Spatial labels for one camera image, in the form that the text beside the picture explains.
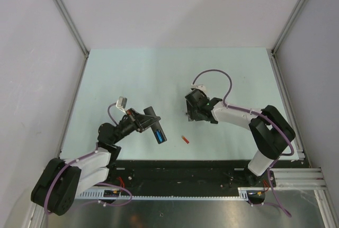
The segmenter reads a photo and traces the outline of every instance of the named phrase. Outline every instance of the metal profile rail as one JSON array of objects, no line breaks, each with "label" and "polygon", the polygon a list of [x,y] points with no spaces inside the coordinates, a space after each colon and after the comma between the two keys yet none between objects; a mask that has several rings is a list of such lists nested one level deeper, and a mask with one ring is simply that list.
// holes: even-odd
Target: metal profile rail
[{"label": "metal profile rail", "polygon": [[[115,200],[119,199],[129,199],[129,196],[112,196],[105,197],[105,190],[118,190],[114,187],[92,187],[79,196],[76,199],[92,199],[92,200]],[[178,197],[178,196],[133,196],[134,200],[248,200],[247,192],[245,190],[239,189],[239,196],[218,196],[218,197]]]},{"label": "metal profile rail", "polygon": [[320,168],[272,169],[276,190],[324,190],[326,183]]}]

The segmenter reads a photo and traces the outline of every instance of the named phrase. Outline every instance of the gray floor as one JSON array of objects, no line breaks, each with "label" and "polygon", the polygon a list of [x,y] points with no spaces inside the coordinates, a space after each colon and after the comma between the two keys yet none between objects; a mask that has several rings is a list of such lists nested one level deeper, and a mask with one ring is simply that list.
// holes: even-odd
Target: gray floor
[{"label": "gray floor", "polygon": [[[122,207],[93,204],[52,215],[48,228],[324,227],[313,191],[280,191],[279,196],[292,218],[274,207],[250,207],[246,202],[134,200]],[[266,202],[275,202],[272,193]]]}]

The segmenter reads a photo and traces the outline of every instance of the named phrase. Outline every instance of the red object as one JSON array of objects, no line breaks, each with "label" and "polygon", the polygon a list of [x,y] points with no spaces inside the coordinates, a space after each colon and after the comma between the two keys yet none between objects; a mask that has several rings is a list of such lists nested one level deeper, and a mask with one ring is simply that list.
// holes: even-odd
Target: red object
[{"label": "red object", "polygon": [[189,144],[190,142],[182,135],[181,138],[187,143]]}]

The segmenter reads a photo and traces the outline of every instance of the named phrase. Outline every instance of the cable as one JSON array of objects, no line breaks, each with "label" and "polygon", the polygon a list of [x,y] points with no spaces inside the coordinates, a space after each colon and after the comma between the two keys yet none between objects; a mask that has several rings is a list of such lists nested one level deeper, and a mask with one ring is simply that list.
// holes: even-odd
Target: cable
[{"label": "cable", "polygon": [[199,73],[199,74],[195,77],[195,79],[193,80],[192,85],[195,84],[196,80],[198,80],[198,78],[199,78],[202,74],[205,74],[205,73],[208,73],[208,72],[219,72],[219,73],[222,73],[222,74],[224,74],[225,76],[227,76],[227,78],[228,78],[228,80],[229,80],[229,88],[228,88],[228,91],[226,92],[226,95],[224,96],[224,98],[223,98],[223,100],[222,100],[222,102],[225,104],[225,102],[226,102],[226,101],[225,101],[225,100],[226,100],[226,97],[227,97],[228,94],[231,92],[231,90],[232,90],[232,85],[233,85],[231,77],[230,77],[225,71],[222,71],[222,70],[220,70],[220,69],[208,69],[208,70],[205,70],[205,71]]},{"label": "cable", "polygon": [[[88,157],[90,157],[90,156],[96,154],[96,153],[97,153],[97,150],[98,150],[98,145],[96,144],[95,151],[93,151],[93,152],[91,152],[91,153],[89,153],[89,154],[86,154],[86,155],[84,155],[84,156],[82,156],[82,157],[79,157],[79,158],[77,158],[77,159],[75,159],[75,160],[73,160],[73,161],[67,163],[64,167],[61,168],[61,170],[59,171],[59,173],[55,176],[54,180],[52,181],[51,186],[49,187],[49,189],[48,189],[48,191],[47,191],[46,198],[45,198],[45,200],[44,200],[43,209],[44,209],[44,212],[45,212],[46,215],[52,214],[52,212],[48,211],[48,201],[49,201],[49,198],[50,198],[51,193],[52,193],[52,191],[53,191],[53,188],[55,187],[55,184],[57,183],[58,179],[59,179],[60,176],[63,174],[63,172],[64,172],[69,166],[71,166],[72,164],[74,164],[74,163],[76,163],[76,162],[78,162],[78,161],[80,161],[80,160],[83,160],[83,159],[85,159],[85,158],[88,158]],[[123,187],[119,187],[119,186],[112,185],[112,184],[108,184],[108,183],[98,183],[98,184],[96,184],[96,185],[98,185],[98,186],[110,186],[110,187],[116,187],[116,188],[118,188],[118,189],[120,189],[120,190],[122,190],[122,191],[125,191],[125,192],[126,192],[127,194],[129,194],[129,196],[130,196],[130,198],[128,199],[128,201],[125,202],[125,203],[122,203],[122,204],[108,204],[108,203],[106,203],[106,205],[109,205],[109,206],[123,206],[123,205],[126,205],[126,204],[130,203],[130,201],[132,200],[132,197],[133,197],[133,196],[132,196],[132,193],[131,193],[130,191],[128,191],[127,189],[123,188]]]},{"label": "cable", "polygon": [[125,191],[129,195],[129,199],[126,202],[120,203],[120,204],[107,203],[107,202],[104,202],[104,201],[101,201],[101,200],[90,200],[90,201],[88,201],[86,203],[83,203],[80,206],[78,206],[76,209],[74,209],[75,211],[78,210],[79,208],[85,206],[85,205],[92,204],[92,203],[99,203],[99,204],[102,204],[104,207],[106,207],[107,205],[111,206],[111,207],[120,207],[120,206],[129,204],[132,201],[132,198],[133,198],[132,193],[129,190],[123,188],[123,187],[119,187],[119,186],[116,186],[116,185],[112,185],[112,184],[108,184],[108,183],[103,183],[103,182],[96,184],[96,186],[109,186],[109,187],[118,188],[118,189],[120,189],[122,191]]},{"label": "cable", "polygon": [[265,189],[265,193],[266,193],[268,190],[270,190],[270,185],[267,183],[265,179],[263,180],[263,184],[264,184],[264,188],[267,188]]},{"label": "cable", "polygon": [[82,157],[79,157],[69,163],[67,163],[64,167],[61,168],[61,170],[58,172],[58,174],[55,176],[54,180],[52,181],[51,183],[51,186],[49,187],[48,191],[47,191],[47,194],[46,194],[46,198],[44,200],[44,203],[43,203],[43,209],[44,209],[44,212],[46,215],[50,215],[52,214],[52,212],[49,212],[48,209],[47,209],[47,206],[48,206],[48,201],[49,201],[49,198],[51,196],[51,193],[53,191],[53,188],[55,187],[55,184],[57,183],[58,179],[60,178],[60,176],[63,174],[63,172],[69,167],[71,166],[72,164],[76,163],[77,161],[79,160],[82,160],[82,159],[85,159],[85,158],[88,158],[94,154],[96,154],[97,152],[97,149],[98,149],[98,146],[96,144],[96,147],[95,147],[95,151],[89,153],[89,154],[86,154]]},{"label": "cable", "polygon": [[115,121],[115,119],[112,117],[111,112],[110,112],[111,107],[116,105],[116,104],[117,103],[115,102],[115,103],[109,105],[109,107],[107,108],[107,113],[108,113],[108,116],[111,118],[111,120],[115,123],[115,125],[118,125],[117,122]]},{"label": "cable", "polygon": [[[288,145],[288,146],[290,147],[290,149],[291,149],[291,153],[288,153],[288,154],[281,154],[281,156],[292,156],[292,155],[295,153],[295,150],[294,150],[294,148],[293,148],[293,146],[292,146],[290,140],[289,140],[289,139],[287,138],[287,136],[283,133],[283,131],[282,131],[282,130],[281,130],[281,129],[273,122],[273,121],[271,121],[267,116],[265,116],[265,115],[263,115],[263,114],[261,114],[261,113],[258,113],[258,112],[256,112],[256,111],[252,111],[252,110],[246,109],[246,108],[242,108],[242,107],[238,107],[238,106],[234,106],[234,105],[227,105],[227,104],[226,104],[226,97],[229,95],[229,93],[230,93],[230,91],[231,91],[231,89],[232,89],[232,85],[233,85],[233,84],[232,84],[231,77],[230,77],[226,72],[224,72],[224,71],[222,71],[222,70],[219,70],[219,69],[208,69],[208,70],[205,70],[205,71],[199,73],[199,74],[195,77],[195,79],[194,79],[194,81],[193,81],[193,84],[195,84],[195,81],[196,81],[202,74],[207,73],[207,72],[211,72],[211,71],[220,72],[220,73],[226,75],[227,78],[229,79],[230,86],[229,86],[229,89],[228,89],[228,91],[226,92],[224,98],[222,99],[223,105],[224,105],[226,108],[231,108],[231,109],[238,110],[238,111],[242,111],[242,112],[246,112],[246,113],[249,113],[249,114],[254,114],[254,115],[257,115],[257,116],[263,118],[264,120],[266,120],[266,121],[267,121],[269,124],[271,124],[272,127],[273,127],[274,129],[276,129],[277,132],[284,138],[285,142],[287,143],[287,145]],[[270,171],[271,171],[271,168],[275,165],[275,163],[278,161],[278,159],[279,159],[279,158],[277,158],[276,160],[274,160],[274,161],[272,162],[272,164],[270,165],[270,167],[267,169],[267,176],[268,176],[268,178],[270,178]],[[273,185],[272,185],[272,182],[271,182],[270,179],[269,179],[269,184],[270,184],[270,187],[271,187],[271,189],[272,189],[272,193],[273,193],[273,195],[274,195],[274,198],[275,198],[275,200],[276,200],[276,202],[277,202],[278,204],[275,204],[275,203],[264,203],[264,205],[270,205],[270,206],[279,207],[279,208],[281,208],[282,211],[286,214],[286,216],[292,217],[291,213],[288,212],[288,210],[285,209],[285,208],[282,206],[282,204],[281,204],[281,202],[280,202],[278,196],[276,195],[276,192],[275,192],[275,190],[274,190],[274,188],[273,188]]]}]

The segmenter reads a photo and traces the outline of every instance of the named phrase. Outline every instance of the purple cable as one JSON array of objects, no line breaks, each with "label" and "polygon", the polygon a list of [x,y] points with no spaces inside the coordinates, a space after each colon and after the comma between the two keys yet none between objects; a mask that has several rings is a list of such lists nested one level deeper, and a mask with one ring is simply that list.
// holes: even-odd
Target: purple cable
[{"label": "purple cable", "polygon": [[49,189],[48,189],[48,191],[47,191],[46,198],[45,198],[44,204],[43,204],[43,209],[44,209],[44,212],[46,213],[46,215],[52,214],[52,212],[49,212],[49,211],[48,211],[48,208],[47,208],[47,206],[48,206],[48,201],[49,201],[49,198],[50,198],[51,193],[52,193],[52,191],[53,191],[53,188],[55,187],[55,184],[57,183],[58,179],[59,179],[60,176],[63,174],[63,172],[64,172],[70,165],[74,164],[77,160],[82,160],[82,159],[84,159],[84,158],[90,157],[91,155],[94,155],[95,152],[97,151],[97,149],[98,149],[98,146],[96,145],[95,151],[93,151],[93,152],[91,152],[91,153],[89,153],[89,154],[86,154],[86,155],[84,155],[84,156],[82,156],[82,157],[79,157],[79,158],[77,158],[77,159],[75,159],[75,160],[69,162],[69,163],[66,164],[64,167],[62,167],[62,169],[60,170],[60,172],[55,176],[55,178],[54,178],[54,180],[53,180],[51,186],[49,187]]},{"label": "purple cable", "polygon": [[228,80],[229,80],[229,88],[228,88],[228,91],[226,92],[226,95],[224,96],[224,98],[223,98],[223,100],[222,100],[222,102],[225,104],[225,102],[226,102],[226,97],[227,97],[228,94],[231,92],[231,90],[232,90],[232,85],[233,85],[231,77],[230,77],[225,71],[222,71],[222,70],[220,70],[220,69],[208,69],[208,70],[205,70],[205,71],[199,73],[199,74],[195,77],[195,79],[193,80],[193,83],[192,83],[192,84],[194,85],[195,82],[196,82],[196,80],[198,80],[198,78],[199,78],[202,74],[205,74],[205,73],[208,73],[208,72],[219,72],[219,73],[222,73],[222,74],[224,74],[225,76],[227,76],[227,78],[228,78]]},{"label": "purple cable", "polygon": [[[263,118],[264,120],[266,120],[266,121],[267,121],[268,123],[270,123],[270,124],[272,125],[272,127],[273,127],[274,129],[276,129],[277,132],[284,138],[285,142],[287,143],[287,145],[288,145],[288,146],[290,147],[290,149],[291,149],[291,153],[288,153],[288,154],[282,154],[282,156],[292,156],[292,155],[295,153],[295,150],[293,149],[293,146],[292,146],[290,140],[289,140],[289,139],[287,138],[287,136],[283,133],[283,131],[282,131],[282,130],[281,130],[281,129],[273,122],[273,121],[271,121],[267,116],[265,116],[265,115],[263,115],[263,114],[261,114],[261,113],[258,113],[258,112],[256,112],[256,111],[252,111],[252,110],[246,109],[246,108],[242,108],[242,107],[238,107],[238,106],[234,106],[234,105],[227,105],[227,104],[226,104],[226,97],[228,96],[228,94],[230,93],[230,91],[231,91],[231,89],[232,89],[232,80],[231,80],[231,77],[230,77],[226,72],[224,72],[224,71],[222,71],[222,70],[219,70],[219,69],[209,69],[209,70],[205,70],[205,71],[199,73],[199,74],[195,77],[195,79],[194,79],[194,81],[193,81],[193,84],[195,84],[195,81],[196,81],[202,74],[207,73],[207,72],[211,72],[211,71],[220,72],[220,73],[226,75],[226,76],[228,77],[228,79],[229,79],[230,86],[229,86],[228,91],[226,92],[226,95],[225,95],[224,98],[222,99],[223,105],[224,105],[226,108],[231,108],[231,109],[235,109],[235,110],[242,111],[242,112],[246,112],[246,113],[250,113],[250,114],[255,114],[255,115],[257,115],[257,116]],[[279,158],[277,158],[276,160],[274,160],[274,161],[271,163],[270,167],[267,169],[267,175],[268,175],[268,177],[270,177],[270,171],[271,171],[271,168],[275,165],[275,163],[278,161],[278,159],[279,159]],[[270,206],[279,207],[279,208],[281,208],[282,211],[286,214],[286,216],[292,217],[291,213],[288,212],[288,210],[285,209],[285,208],[282,206],[282,204],[281,204],[281,202],[280,202],[278,196],[276,195],[276,192],[275,192],[275,190],[274,190],[274,188],[273,188],[273,185],[272,185],[272,182],[271,182],[270,179],[269,179],[269,183],[270,183],[270,187],[271,187],[271,189],[272,189],[272,193],[273,193],[273,195],[274,195],[274,198],[275,198],[275,200],[276,200],[276,202],[277,202],[278,204],[275,204],[275,203],[264,203],[264,205],[270,205]]]},{"label": "purple cable", "polygon": [[[59,179],[60,176],[63,174],[63,172],[64,172],[69,166],[71,166],[72,164],[76,163],[77,160],[82,160],[82,159],[85,159],[85,158],[88,158],[88,157],[94,155],[94,154],[95,154],[95,151],[93,151],[93,152],[91,152],[91,153],[89,153],[89,154],[86,154],[86,155],[84,155],[84,156],[82,156],[82,157],[79,157],[79,158],[77,158],[77,159],[75,159],[75,160],[69,162],[69,163],[66,164],[64,167],[62,167],[62,169],[61,169],[61,170],[59,171],[59,173],[56,175],[56,177],[54,178],[53,182],[51,183],[51,186],[49,187],[49,189],[48,189],[48,191],[47,191],[46,198],[45,198],[44,204],[43,204],[43,209],[44,209],[44,212],[46,213],[46,215],[52,214],[52,212],[49,212],[49,211],[48,211],[48,201],[49,201],[49,198],[50,198],[51,193],[52,193],[52,191],[53,191],[53,188],[55,187],[55,184],[57,183],[58,179]],[[123,187],[115,186],[115,185],[108,184],[108,183],[98,183],[98,184],[96,184],[96,185],[98,185],[98,186],[110,186],[110,187],[119,188],[120,190],[123,190],[123,191],[125,191],[126,193],[128,193],[128,194],[130,195],[130,198],[129,198],[128,201],[125,202],[125,203],[121,203],[121,204],[108,204],[108,203],[106,203],[106,205],[109,205],[109,206],[115,206],[115,207],[117,207],[117,206],[123,206],[123,205],[126,205],[126,204],[130,203],[131,200],[132,200],[132,193],[131,193],[130,191],[128,191],[127,189],[123,188]],[[93,202],[97,202],[97,201],[96,201],[96,200],[95,200],[95,201],[90,201],[90,202],[87,202],[87,203],[85,203],[85,204],[83,204],[83,205],[87,205],[87,204],[93,203]]]},{"label": "purple cable", "polygon": [[[96,184],[96,186],[109,186],[109,187],[114,187],[114,188],[118,188],[122,191],[125,191],[127,194],[129,194],[129,199],[124,202],[124,203],[120,203],[120,204],[113,204],[113,203],[106,203],[106,205],[108,206],[112,206],[112,207],[119,207],[119,206],[123,206],[123,205],[126,205],[126,204],[129,204],[131,201],[132,201],[132,193],[130,191],[128,191],[127,189],[123,188],[123,187],[119,187],[119,186],[116,186],[116,185],[112,185],[112,184],[108,184],[108,183],[98,183]],[[99,201],[99,200],[91,200],[89,202],[86,202],[86,203],[83,203],[81,204],[80,206],[78,206],[76,209],[74,210],[77,210],[85,205],[88,205],[88,204],[92,204],[92,203],[100,203],[100,204],[105,204],[105,202],[102,202],[102,201]]]},{"label": "purple cable", "polygon": [[107,113],[108,113],[108,116],[111,118],[111,120],[115,123],[115,125],[118,125],[117,122],[115,121],[115,119],[112,117],[111,113],[110,113],[110,109],[112,106],[116,105],[117,103],[113,103],[111,104],[108,108],[107,108]]}]

